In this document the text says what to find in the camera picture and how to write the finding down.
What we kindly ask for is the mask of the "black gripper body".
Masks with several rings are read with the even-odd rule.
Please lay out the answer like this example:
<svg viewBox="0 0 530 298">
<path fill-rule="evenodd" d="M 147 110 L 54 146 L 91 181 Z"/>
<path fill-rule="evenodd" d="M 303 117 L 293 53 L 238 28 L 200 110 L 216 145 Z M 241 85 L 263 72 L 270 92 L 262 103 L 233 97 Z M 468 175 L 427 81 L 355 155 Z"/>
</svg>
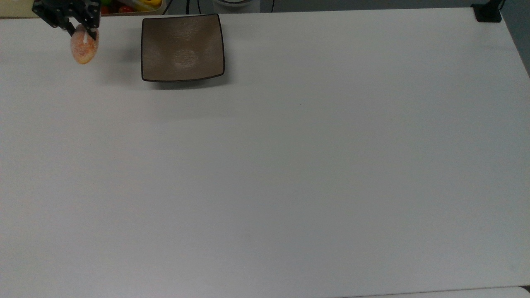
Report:
<svg viewBox="0 0 530 298">
<path fill-rule="evenodd" d="M 65 17 L 98 18 L 100 0 L 34 0 L 32 12 L 38 16 L 47 13 L 62 13 Z"/>
</svg>

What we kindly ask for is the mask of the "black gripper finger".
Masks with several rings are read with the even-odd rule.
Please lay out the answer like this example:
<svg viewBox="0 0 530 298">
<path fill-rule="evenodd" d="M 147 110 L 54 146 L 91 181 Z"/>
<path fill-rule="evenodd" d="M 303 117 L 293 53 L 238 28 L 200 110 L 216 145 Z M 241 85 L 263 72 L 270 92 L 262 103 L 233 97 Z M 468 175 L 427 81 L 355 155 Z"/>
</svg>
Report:
<svg viewBox="0 0 530 298">
<path fill-rule="evenodd" d="M 91 36 L 91 38 L 96 41 L 98 39 L 98 28 L 100 26 L 101 18 L 101 9 L 100 8 L 85 8 L 83 12 L 84 27 Z"/>
<path fill-rule="evenodd" d="M 70 18 L 77 19 L 77 15 L 76 14 L 69 14 L 69 15 L 64 16 L 64 15 L 52 14 L 49 17 L 49 24 L 51 25 L 51 27 L 53 27 L 53 28 L 61 28 L 65 32 L 68 32 L 70 36 L 73 36 L 74 33 L 75 33 L 75 27 L 70 22 Z"/>
</svg>

